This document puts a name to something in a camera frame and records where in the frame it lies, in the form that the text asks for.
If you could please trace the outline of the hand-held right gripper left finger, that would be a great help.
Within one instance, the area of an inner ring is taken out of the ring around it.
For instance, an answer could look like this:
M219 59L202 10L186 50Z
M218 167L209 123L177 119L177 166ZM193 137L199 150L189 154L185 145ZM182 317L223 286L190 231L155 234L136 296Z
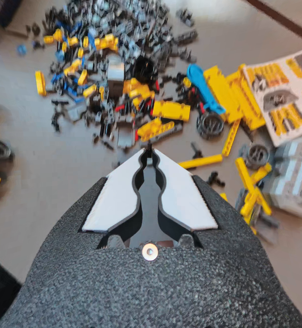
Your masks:
M103 239L118 235L123 242L142 225L139 190L144 183L147 150L141 149L106 177L105 183L87 212L83 233L100 233Z

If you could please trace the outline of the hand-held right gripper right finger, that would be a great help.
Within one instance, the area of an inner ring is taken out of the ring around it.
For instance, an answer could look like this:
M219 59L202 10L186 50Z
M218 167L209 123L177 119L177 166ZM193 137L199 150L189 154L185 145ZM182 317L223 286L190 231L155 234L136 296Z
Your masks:
M192 174L161 153L152 151L158 197L158 224L162 232L175 241L182 235L218 229Z

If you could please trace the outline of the pile of toy building pieces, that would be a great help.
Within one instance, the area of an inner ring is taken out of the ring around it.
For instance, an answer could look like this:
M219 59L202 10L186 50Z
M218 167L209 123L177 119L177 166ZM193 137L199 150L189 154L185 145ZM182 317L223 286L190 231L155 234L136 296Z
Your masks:
M92 135L93 144L101 141L113 150L116 141L116 148L127 151L141 143L137 129L156 118L184 124L151 114L166 83L178 85L178 96L191 88L185 74L164 74L175 64L171 60L197 61L183 47L198 38L197 31L173 35L168 14L162 1L69 1L45 13L43 36L37 23L26 26L34 50L56 46L46 91L68 100L51 101L55 133L61 133L61 119L82 120L100 129Z

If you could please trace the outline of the grey desk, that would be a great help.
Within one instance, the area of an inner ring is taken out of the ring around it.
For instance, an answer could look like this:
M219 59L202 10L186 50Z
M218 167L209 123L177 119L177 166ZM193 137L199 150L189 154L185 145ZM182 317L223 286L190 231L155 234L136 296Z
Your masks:
M8 29L26 32L26 25L41 25L50 7L64 3L23 1ZM186 28L175 17L176 9L187 7L193 12L199 39L190 47L203 69L217 65L229 75L240 64L267 62L302 50L301 37L246 1L168 1L168 6L175 33ZM25 56L17 53L21 44L26 46ZM51 97L40 97L35 83L35 71L47 74L54 52L54 47L34 51L28 40L0 31L0 139L15 151L13 171L0 188L0 263L21 282L57 220L111 171L116 160L114 152L103 145L92 146L93 131L83 122L63 122L62 132L54 132ZM196 113L192 114L181 135L155 146L176 162L192 157L192 141L205 156L219 154L223 147L227 130L217 142L200 140ZM195 171L207 179L217 170L233 206L243 187L234 161L248 141L239 129L230 156L220 166ZM265 243L264 248L284 289L302 312L302 220L280 211L274 216L281 221L278 241Z

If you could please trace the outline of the black cross connector piece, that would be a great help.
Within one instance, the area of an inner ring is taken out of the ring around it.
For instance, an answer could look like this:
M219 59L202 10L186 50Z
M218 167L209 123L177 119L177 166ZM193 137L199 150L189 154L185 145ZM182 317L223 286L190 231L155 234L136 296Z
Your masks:
M209 175L206 183L209 185L209 186L212 186L212 185L217 185L219 187L225 187L225 182L220 180L219 177L218 177L218 172L217 171L212 171L211 174Z

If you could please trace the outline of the yellow long beam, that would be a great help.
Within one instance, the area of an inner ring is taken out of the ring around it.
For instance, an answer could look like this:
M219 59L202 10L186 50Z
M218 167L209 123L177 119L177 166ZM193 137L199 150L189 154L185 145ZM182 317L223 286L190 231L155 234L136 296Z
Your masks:
M207 166L207 165L220 163L222 161L223 161L222 154L217 154L217 155L196 158L196 159L192 159L189 161L180 162L180 163L178 163L178 165L181 166L182 168L188 170L191 168L197 168L197 167L201 167L201 166Z
M230 152L231 152L232 145L234 143L237 131L239 129L240 122L241 122L241 119L238 119L238 120L235 120L231 124L230 130L228 132L227 139L225 141L225 144L224 144L224 147L223 147L223 150L222 150L222 156L225 157L225 158L228 157Z

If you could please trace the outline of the dark grey wheel hub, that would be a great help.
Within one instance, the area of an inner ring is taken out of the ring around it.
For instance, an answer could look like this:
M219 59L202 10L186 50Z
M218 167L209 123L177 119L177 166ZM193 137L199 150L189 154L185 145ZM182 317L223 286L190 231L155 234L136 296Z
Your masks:
M213 112L205 112L197 118L197 132L204 140L214 140L221 136L224 121Z
M257 170L265 166L269 159L269 151L267 147L260 144L252 144L247 151L246 166L249 169Z

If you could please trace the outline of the yellow beam with grey rack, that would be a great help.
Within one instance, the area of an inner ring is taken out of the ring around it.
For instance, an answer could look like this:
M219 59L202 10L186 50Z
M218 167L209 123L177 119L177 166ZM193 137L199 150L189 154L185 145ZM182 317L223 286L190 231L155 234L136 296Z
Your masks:
M137 129L136 137L141 143L156 143L167 136L182 131L181 124L175 124L174 121L163 124L159 118L150 121Z

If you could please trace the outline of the yellow curved panel piece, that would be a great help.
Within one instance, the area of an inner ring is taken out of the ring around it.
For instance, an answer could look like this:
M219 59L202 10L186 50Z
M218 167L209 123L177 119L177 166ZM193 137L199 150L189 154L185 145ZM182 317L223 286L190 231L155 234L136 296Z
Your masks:
M172 120L189 121L191 107L172 101L155 101L152 109L153 117L163 117Z

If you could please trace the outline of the blue brick separator tool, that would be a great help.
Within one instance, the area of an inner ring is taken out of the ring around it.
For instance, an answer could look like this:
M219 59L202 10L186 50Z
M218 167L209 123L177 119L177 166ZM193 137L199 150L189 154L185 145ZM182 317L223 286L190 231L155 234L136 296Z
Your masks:
M194 85L198 89L201 100L208 110L218 115L222 115L226 112L226 110L218 103L218 101L213 96L203 75L203 70L201 67L196 64L190 64L187 68L186 76L190 80L192 85Z

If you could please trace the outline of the yellow grey sticker sheet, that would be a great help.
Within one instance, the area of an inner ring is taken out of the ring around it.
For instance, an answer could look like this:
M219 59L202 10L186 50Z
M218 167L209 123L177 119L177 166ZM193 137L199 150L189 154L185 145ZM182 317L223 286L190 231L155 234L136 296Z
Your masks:
M302 51L243 68L275 147L302 136Z

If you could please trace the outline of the yellow short beam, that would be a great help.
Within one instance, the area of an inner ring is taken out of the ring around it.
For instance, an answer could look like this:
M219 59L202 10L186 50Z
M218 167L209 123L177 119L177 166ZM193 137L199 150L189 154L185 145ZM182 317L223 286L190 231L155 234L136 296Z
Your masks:
M45 84L45 77L41 71L35 71L35 79L36 79L36 86L37 91L40 96L46 96L46 84Z

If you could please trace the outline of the yellow perforated frame piece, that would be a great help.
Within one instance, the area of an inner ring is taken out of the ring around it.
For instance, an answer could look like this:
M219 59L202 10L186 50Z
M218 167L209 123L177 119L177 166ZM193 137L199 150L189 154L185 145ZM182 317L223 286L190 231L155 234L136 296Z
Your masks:
M239 103L239 109L242 112L242 120L251 130L257 130L265 125L262 112L257 104L244 73L246 64L241 64L238 70L226 77L226 80Z
M205 70L203 76L217 104L224 109L224 112L219 114L221 118L229 124L242 119L239 100L221 70L214 66Z

